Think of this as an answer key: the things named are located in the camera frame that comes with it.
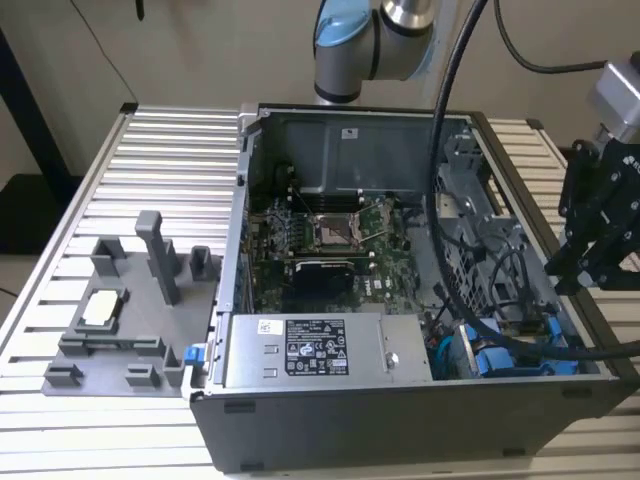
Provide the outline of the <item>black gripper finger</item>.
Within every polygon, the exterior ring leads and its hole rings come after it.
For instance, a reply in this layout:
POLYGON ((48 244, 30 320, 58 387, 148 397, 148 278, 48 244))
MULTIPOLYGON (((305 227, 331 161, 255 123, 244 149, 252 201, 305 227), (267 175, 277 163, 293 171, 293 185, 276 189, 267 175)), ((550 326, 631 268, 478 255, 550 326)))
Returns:
POLYGON ((639 249, 639 223, 592 222, 587 234, 582 285, 608 291, 638 291, 639 272, 623 268, 621 263, 639 249))
POLYGON ((582 288, 577 280, 581 272, 581 257, 586 252, 589 236, 586 213, 592 195, 592 181, 599 163, 599 151, 590 141, 575 140, 567 153, 567 167, 558 205, 558 214, 565 219, 564 242, 549 258, 545 272, 558 279, 555 292, 573 295, 582 288))

